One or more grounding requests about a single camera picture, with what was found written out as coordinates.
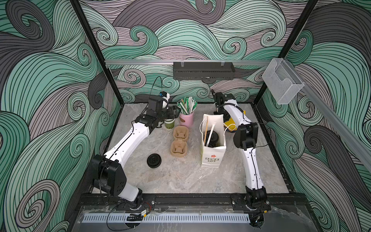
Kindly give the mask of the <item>white stirrer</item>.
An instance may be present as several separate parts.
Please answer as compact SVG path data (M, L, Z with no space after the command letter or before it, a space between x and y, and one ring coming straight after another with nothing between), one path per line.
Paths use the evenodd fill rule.
M212 134L213 134L214 127L215 127L215 123L212 125L212 128L211 128L211 130L210 130L209 137L208 137L208 140L207 140L207 143L206 143L206 147L208 147L209 144L210 144L210 141L211 141L211 137L212 137Z

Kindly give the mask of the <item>white paper takeout bag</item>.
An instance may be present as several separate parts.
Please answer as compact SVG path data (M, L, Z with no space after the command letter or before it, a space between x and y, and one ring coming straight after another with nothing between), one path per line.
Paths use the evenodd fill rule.
M203 145L204 131L206 126L206 118L208 117L208 131L211 130L212 125L215 123L214 130L219 135L219 141L216 144L209 144L208 147ZM225 155L227 145L226 145L226 131L227 128L224 127L223 115L203 115L203 120L199 126L201 133L201 158L202 167L219 168L223 157Z

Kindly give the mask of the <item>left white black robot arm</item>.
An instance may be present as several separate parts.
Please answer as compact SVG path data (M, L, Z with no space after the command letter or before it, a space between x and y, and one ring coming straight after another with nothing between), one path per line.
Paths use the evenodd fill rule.
M128 202L141 201L142 191L127 182L123 169L130 155L160 122L179 117L180 109L169 106L169 99L170 94L164 91L149 96L148 106L131 122L129 132L104 155L96 155L91 160L95 188Z

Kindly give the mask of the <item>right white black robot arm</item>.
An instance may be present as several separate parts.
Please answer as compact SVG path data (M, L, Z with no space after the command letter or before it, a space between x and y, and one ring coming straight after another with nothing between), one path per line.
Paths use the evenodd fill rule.
M267 200L267 192L260 176L256 156L259 126L245 115L232 94L223 94L214 90L211 93L216 113L229 115L237 128L233 136L233 142L243 156L247 205L249 208L257 207L257 205Z

